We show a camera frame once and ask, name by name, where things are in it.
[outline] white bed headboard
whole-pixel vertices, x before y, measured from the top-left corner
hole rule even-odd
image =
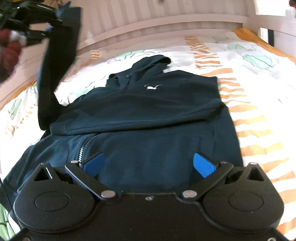
[[[257,1],[165,0],[160,4],[158,0],[72,0],[72,6],[83,8],[78,54],[174,34],[188,35],[196,29],[206,34],[241,27],[257,32],[261,27],[296,36],[295,19],[258,15]],[[35,79],[45,47],[43,43],[24,50],[16,74],[0,87],[0,108],[16,89]]]

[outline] bedsheet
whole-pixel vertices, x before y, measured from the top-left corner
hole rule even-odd
[[[229,108],[244,164],[257,162],[280,193],[285,211],[278,230],[296,238],[296,58],[272,48],[247,29],[217,36],[182,36],[149,41],[121,50],[93,50],[80,56],[55,94],[63,105],[105,86],[109,74],[162,54],[165,70],[217,76]],[[37,120],[37,91],[32,85],[0,111],[1,178],[43,131]]]

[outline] screw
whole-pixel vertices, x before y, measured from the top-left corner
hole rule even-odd
[[[184,198],[193,198],[197,196],[197,192],[193,190],[186,190],[182,193]]]
[[[104,198],[113,198],[116,196],[116,193],[112,190],[106,190],[101,192],[101,196]]]
[[[149,197],[145,197],[145,200],[147,200],[147,201],[152,201],[153,200],[153,196],[149,196]]]

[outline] navy blue hoodie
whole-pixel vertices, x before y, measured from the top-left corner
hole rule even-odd
[[[163,73],[169,63],[162,55],[143,58],[70,104],[5,178],[10,200],[41,162],[62,167],[97,152],[105,157],[97,178],[115,191],[185,190],[202,178],[196,152],[242,166],[217,78]]]

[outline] green fabric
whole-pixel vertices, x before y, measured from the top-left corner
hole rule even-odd
[[[15,233],[11,228],[5,208],[0,204],[0,236],[4,240],[9,240]]]

